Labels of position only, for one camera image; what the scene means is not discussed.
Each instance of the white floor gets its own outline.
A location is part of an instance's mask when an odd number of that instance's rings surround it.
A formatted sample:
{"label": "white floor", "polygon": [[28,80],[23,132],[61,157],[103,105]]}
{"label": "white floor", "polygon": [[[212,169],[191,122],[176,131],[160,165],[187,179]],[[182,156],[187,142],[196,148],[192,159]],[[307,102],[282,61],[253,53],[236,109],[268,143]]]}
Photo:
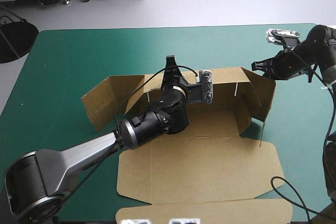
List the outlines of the white floor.
{"label": "white floor", "polygon": [[[214,26],[278,23],[336,24],[335,0],[72,0],[8,7],[41,30]],[[0,113],[25,58],[0,65]]]}

